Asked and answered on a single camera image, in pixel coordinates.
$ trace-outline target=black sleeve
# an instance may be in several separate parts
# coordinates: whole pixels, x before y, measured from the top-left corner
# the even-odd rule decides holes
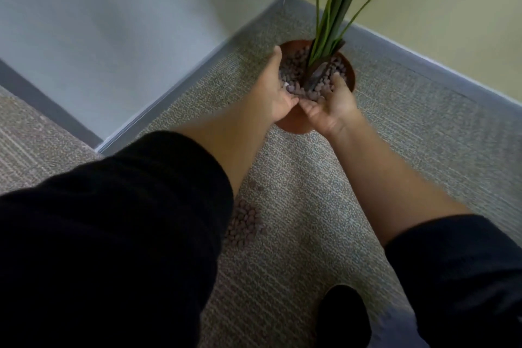
[[[433,220],[385,251],[432,348],[522,346],[522,249],[489,220]]]
[[[2,337],[195,346],[232,204],[172,132],[0,197]]]

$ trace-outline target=carpet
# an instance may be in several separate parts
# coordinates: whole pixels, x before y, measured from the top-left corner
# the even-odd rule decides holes
[[[291,11],[259,21],[237,47],[142,134],[212,113],[247,93],[274,45],[312,38]],[[348,42],[356,98],[379,134],[427,179],[522,245],[522,126],[385,56]],[[98,157],[20,100],[0,93],[0,191],[36,184]],[[266,235],[225,247],[201,317],[201,347],[312,346],[316,306],[344,282],[370,317],[408,301],[328,143],[273,127],[240,196]]]

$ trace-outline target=left hand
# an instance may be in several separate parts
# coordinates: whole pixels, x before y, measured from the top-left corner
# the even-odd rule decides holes
[[[269,107],[272,122],[281,120],[299,103],[297,96],[290,94],[281,86],[279,80],[281,58],[281,48],[279,46],[274,47],[270,61],[268,61],[251,90],[253,96],[265,102],[266,106]]]

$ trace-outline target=right hand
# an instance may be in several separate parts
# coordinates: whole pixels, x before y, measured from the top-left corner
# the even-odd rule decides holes
[[[334,91],[323,90],[326,102],[314,102],[301,99],[299,105],[308,116],[314,129],[331,140],[339,135],[355,116],[361,116],[356,98],[349,90],[343,78],[335,73],[333,77]]]

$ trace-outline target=yellow wall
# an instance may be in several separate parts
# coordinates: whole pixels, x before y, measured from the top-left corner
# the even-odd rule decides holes
[[[522,0],[373,0],[356,22],[522,101]]]

